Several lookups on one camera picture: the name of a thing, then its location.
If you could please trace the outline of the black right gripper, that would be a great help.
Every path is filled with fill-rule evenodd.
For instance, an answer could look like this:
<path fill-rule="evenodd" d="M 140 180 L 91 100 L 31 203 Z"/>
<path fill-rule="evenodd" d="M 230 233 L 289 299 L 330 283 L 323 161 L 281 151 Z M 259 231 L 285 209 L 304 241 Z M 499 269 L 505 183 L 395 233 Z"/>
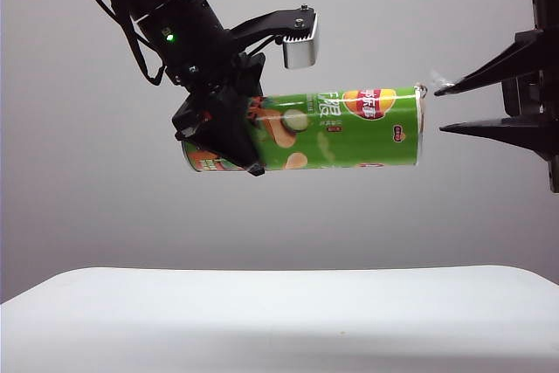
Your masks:
<path fill-rule="evenodd" d="M 532 7 L 532 31 L 517 32 L 502 53 L 434 95 L 463 93 L 507 79 L 502 92 L 509 118 L 454 123 L 439 130 L 535 152 L 547 162 L 549 187 L 557 192 L 558 0 L 532 0 Z"/>

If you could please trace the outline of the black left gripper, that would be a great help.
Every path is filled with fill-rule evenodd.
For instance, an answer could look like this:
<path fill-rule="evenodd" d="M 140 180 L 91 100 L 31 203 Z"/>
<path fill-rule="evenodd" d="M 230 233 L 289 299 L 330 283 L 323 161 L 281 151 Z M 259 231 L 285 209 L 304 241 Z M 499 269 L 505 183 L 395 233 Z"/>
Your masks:
<path fill-rule="evenodd" d="M 263 95 L 265 62 L 264 53 L 237 47 L 165 48 L 166 75 L 191 92 L 171 119 L 185 155 L 224 159 L 253 176 L 265 173 L 245 118 L 247 97 Z"/>

